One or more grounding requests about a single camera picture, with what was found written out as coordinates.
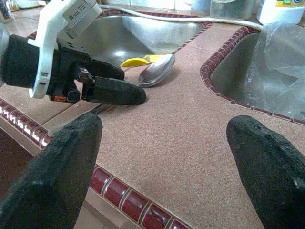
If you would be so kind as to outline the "white printed mug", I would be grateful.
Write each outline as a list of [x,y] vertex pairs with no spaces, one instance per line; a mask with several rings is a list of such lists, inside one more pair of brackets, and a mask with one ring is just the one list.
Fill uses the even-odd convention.
[[12,16],[8,11],[6,5],[4,4],[3,0],[0,0],[0,23],[7,23],[12,21]]

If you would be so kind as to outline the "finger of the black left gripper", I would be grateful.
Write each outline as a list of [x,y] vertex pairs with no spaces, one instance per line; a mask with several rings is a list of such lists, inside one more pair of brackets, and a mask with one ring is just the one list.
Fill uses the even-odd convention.
[[102,78],[113,78],[118,80],[124,79],[124,71],[108,62],[101,62],[97,60],[91,60],[89,62],[89,72]]
[[96,78],[94,102],[111,105],[138,105],[145,102],[145,91],[131,83],[112,78]]

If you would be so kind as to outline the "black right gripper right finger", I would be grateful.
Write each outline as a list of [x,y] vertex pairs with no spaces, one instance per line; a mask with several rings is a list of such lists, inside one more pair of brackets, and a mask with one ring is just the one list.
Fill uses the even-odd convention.
[[228,122],[226,137],[264,229],[305,229],[305,156],[247,115]]

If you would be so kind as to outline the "yellow plastic cup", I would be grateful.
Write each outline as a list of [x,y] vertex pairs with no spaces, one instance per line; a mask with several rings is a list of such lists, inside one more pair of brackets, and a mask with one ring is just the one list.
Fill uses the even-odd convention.
[[162,56],[163,55],[148,54],[141,58],[134,57],[134,58],[125,60],[120,66],[121,67],[137,67],[137,66],[147,65],[147,64],[156,62]]

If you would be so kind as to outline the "clear plastic bag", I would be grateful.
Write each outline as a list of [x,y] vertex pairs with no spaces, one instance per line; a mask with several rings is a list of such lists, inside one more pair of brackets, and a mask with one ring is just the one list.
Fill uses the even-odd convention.
[[305,121],[305,27],[264,25],[244,85],[251,106]]

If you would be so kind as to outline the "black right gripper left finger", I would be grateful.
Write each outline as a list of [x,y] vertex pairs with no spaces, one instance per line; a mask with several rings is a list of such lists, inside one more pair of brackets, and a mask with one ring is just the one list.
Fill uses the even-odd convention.
[[101,137],[102,121],[91,112],[65,125],[0,202],[0,229],[74,229]]

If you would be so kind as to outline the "steel sink basin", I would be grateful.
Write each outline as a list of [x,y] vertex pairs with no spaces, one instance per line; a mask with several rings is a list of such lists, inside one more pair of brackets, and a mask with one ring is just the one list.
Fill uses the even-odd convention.
[[205,86],[231,104],[305,125],[305,118],[293,118],[283,112],[272,112],[264,109],[262,105],[253,105],[245,101],[246,70],[250,66],[258,35],[259,31],[251,27],[243,26],[238,29],[201,66],[200,74]]
[[58,42],[98,61],[120,66],[130,58],[175,53],[208,27],[203,23],[112,15],[97,18],[75,39],[61,32]]

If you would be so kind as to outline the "clear plastic jug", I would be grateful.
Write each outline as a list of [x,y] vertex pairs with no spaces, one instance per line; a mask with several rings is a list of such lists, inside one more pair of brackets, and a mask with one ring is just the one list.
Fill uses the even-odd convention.
[[210,16],[245,20],[251,17],[256,0],[211,0]]

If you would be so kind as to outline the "steel spoon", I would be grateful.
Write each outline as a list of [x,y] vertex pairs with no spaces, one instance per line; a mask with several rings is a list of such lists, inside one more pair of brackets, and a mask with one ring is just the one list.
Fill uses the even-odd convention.
[[[170,75],[174,63],[175,55],[163,55],[160,59],[150,64],[140,73],[136,86],[144,89],[161,83]],[[98,114],[109,106],[110,104],[101,103],[101,105],[94,108],[91,112],[94,114]]]

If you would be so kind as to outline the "white detergent bottle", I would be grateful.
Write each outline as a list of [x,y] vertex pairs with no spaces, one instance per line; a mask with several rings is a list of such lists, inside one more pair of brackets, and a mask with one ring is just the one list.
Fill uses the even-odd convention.
[[261,24],[288,22],[298,24],[305,13],[305,0],[261,0],[256,19]]

